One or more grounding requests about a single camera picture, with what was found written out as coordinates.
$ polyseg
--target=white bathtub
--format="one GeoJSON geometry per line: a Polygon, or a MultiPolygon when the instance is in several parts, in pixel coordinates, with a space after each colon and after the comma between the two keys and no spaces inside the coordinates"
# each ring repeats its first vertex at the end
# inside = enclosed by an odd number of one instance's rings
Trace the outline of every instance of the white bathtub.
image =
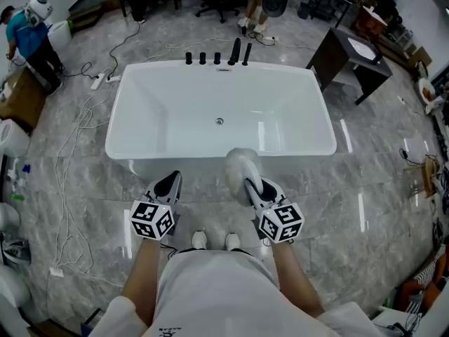
{"type": "Polygon", "coordinates": [[[262,157],[333,154],[335,136],[313,72],[226,61],[126,67],[106,137],[111,159],[148,176],[149,168],[222,158],[234,147],[262,157]]]}

